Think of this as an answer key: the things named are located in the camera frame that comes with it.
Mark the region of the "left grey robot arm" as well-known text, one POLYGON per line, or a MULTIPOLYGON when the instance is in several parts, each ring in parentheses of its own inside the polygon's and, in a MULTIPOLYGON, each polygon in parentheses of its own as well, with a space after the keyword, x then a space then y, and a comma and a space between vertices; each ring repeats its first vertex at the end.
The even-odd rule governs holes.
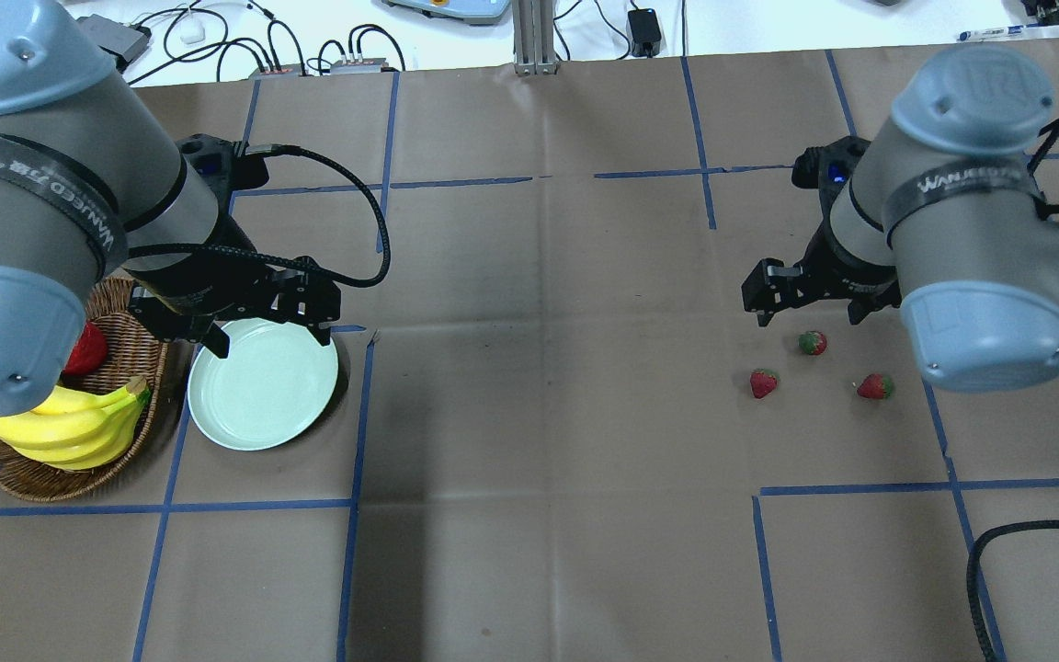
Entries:
POLYGON ((251 147, 172 140, 113 56, 55 1, 0 1, 0 416, 34 409, 62 377, 94 286, 122 269, 156 339, 225 357, 223 320, 307 328, 339 317, 312 260, 272 268, 228 214, 268 180, 251 147))

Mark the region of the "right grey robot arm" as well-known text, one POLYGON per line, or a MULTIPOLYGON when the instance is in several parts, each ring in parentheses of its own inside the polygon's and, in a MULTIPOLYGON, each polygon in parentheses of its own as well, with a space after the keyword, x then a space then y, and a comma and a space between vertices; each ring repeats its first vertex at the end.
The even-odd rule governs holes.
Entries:
POLYGON ((857 325, 899 310, 921 377, 992 393, 1059 377, 1059 204, 1026 155, 1052 118, 1037 62, 1001 43, 929 58, 870 140, 807 148, 791 182, 814 189, 821 222, 802 260, 757 262, 741 302, 760 325, 844 301, 857 325))

